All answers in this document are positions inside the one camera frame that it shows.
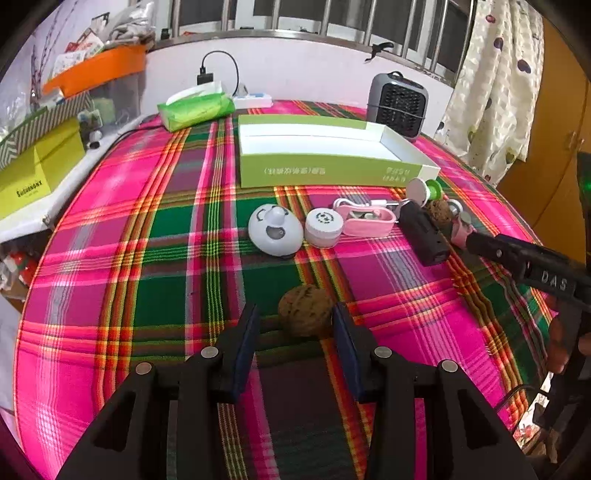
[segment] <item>yellow box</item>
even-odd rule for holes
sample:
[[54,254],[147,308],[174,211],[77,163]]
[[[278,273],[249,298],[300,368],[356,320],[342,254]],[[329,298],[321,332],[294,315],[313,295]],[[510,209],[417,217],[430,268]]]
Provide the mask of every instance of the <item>yellow box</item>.
[[41,137],[0,171],[0,219],[49,195],[84,154],[76,117]]

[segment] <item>white shelf board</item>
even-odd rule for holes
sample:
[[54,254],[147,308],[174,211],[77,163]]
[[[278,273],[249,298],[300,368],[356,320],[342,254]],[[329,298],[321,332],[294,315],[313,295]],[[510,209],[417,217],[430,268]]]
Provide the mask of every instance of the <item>white shelf board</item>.
[[0,243],[47,230],[48,226],[43,220],[47,218],[53,221],[68,198],[87,179],[94,166],[117,138],[136,128],[145,117],[142,115],[119,130],[105,135],[100,141],[100,147],[96,150],[88,150],[53,192],[0,220]]

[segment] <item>pink object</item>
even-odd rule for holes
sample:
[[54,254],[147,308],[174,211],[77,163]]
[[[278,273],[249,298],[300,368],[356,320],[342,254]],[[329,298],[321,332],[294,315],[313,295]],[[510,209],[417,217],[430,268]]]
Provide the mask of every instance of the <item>pink object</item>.
[[476,229],[472,225],[467,225],[466,223],[462,222],[459,217],[456,217],[453,221],[452,227],[452,243],[456,246],[461,248],[462,250],[466,249],[466,238],[472,232],[476,232]]
[[[390,234],[394,223],[396,223],[396,217],[392,211],[384,207],[341,205],[337,207],[336,211],[339,212],[345,221],[343,234],[349,236],[382,238]],[[377,218],[352,218],[352,212],[373,213]]]

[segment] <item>open box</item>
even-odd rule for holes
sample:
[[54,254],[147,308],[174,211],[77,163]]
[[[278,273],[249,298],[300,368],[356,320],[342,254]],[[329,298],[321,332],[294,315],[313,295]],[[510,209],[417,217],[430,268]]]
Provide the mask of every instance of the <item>open box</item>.
[[376,185],[437,178],[439,167],[386,125],[310,115],[238,117],[242,187]]

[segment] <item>green box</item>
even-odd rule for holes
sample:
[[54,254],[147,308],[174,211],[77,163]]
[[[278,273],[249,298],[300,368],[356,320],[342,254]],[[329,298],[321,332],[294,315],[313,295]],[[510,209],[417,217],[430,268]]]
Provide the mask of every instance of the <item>green box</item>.
[[241,186],[376,185],[436,179],[439,167],[386,125],[310,115],[238,117]]
[[49,195],[84,154],[76,117],[41,137],[0,171],[0,219]]

